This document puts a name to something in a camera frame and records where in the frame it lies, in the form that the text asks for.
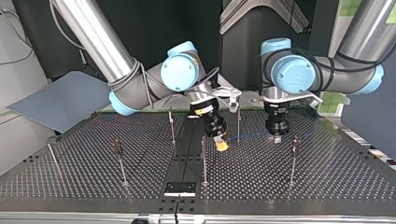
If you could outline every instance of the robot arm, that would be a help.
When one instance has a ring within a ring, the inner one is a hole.
[[[285,113],[290,101],[305,97],[321,101],[309,91],[368,94],[381,84],[387,57],[380,57],[396,36],[389,21],[396,0],[363,0],[334,58],[314,57],[293,49],[290,40],[277,38],[262,43],[262,81],[273,86],[264,90],[266,128],[275,137],[289,131]]]
[[[212,89],[190,41],[169,49],[166,60],[145,71],[129,55],[94,0],[54,0],[53,3],[106,77],[112,89],[109,99],[118,113],[131,115],[175,91],[184,91],[191,99],[194,113],[204,119],[206,134],[215,139],[218,150],[227,149],[222,139],[226,124],[218,114],[216,97],[230,97],[230,110],[235,111],[236,96],[241,92],[227,87]]]

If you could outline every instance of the metal frame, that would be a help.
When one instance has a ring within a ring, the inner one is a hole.
[[[290,0],[232,0],[220,16],[220,34],[224,35],[237,21],[255,7],[270,7],[283,20],[289,22],[293,17],[292,28],[300,33],[308,25],[303,12],[296,5],[291,15],[292,1]]]

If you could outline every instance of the grey panel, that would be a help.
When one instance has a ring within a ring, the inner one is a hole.
[[[385,75],[375,92],[349,96],[350,105],[344,107],[342,122],[367,142],[396,159],[396,54],[383,65]]]
[[[109,105],[109,92],[105,82],[73,71],[8,109],[64,133],[92,112]]]

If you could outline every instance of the silver cylinder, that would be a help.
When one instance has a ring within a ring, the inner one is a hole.
[[[396,35],[387,23],[396,0],[363,0],[338,51],[350,58],[376,62]]]
[[[192,105],[198,105],[204,101],[213,99],[212,87],[210,86],[210,82],[203,82],[198,84],[192,88],[192,91],[188,92],[188,96],[190,98]]]
[[[134,61],[95,0],[54,0],[54,3],[108,82],[131,73]]]

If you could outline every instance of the yellow object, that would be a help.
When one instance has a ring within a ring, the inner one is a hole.
[[[218,151],[225,151],[228,149],[228,144],[224,141],[217,142],[216,143],[216,148]]]

